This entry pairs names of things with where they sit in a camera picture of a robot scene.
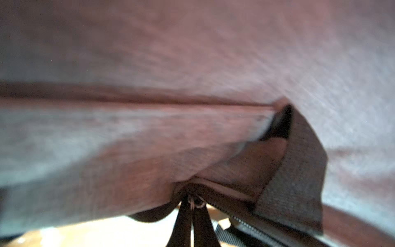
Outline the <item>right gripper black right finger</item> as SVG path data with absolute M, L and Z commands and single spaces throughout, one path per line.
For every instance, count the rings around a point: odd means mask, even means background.
M 194 247 L 220 247 L 206 204 L 193 211 Z

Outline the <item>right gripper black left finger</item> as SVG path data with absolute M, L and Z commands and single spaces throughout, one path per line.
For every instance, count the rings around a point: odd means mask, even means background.
M 188 197 L 182 200 L 177 219 L 166 247 L 191 246 L 192 209 Z

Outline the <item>grey laptop bag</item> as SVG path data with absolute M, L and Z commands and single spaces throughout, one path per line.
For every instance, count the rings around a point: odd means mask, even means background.
M 394 1 L 1 1 L 1 238 L 185 197 L 243 246 L 394 246 Z

